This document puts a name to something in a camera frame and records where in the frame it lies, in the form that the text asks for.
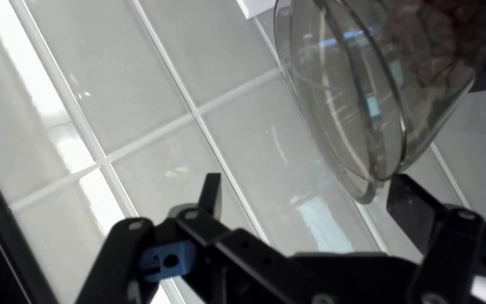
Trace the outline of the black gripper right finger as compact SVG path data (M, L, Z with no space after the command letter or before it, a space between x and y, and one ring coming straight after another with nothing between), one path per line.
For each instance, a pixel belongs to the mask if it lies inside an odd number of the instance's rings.
M390 181L386 211L423 255L408 284L412 304L484 304L471 294L486 279L486 220L440 203L406 174Z

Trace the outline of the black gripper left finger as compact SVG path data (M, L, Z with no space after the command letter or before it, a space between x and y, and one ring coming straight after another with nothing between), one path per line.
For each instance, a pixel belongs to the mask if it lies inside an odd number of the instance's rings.
M155 225L125 218L109 230L76 304L148 304L167 279L182 279L204 304L334 304L315 274L243 228L219 221L221 176L199 199Z

